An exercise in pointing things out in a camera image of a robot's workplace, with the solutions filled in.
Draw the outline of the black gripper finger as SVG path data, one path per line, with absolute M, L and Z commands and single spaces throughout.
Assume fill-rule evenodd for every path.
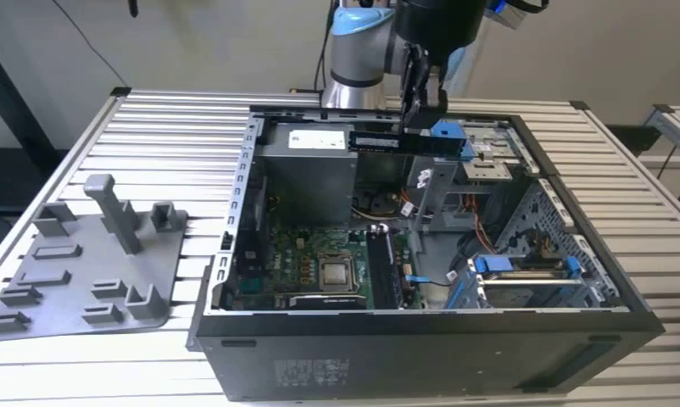
M 412 42 L 404 47 L 404 67 L 400 81 L 400 112 L 403 129 L 429 129 L 448 109 L 444 89 L 447 66 L 435 65 L 429 52 Z

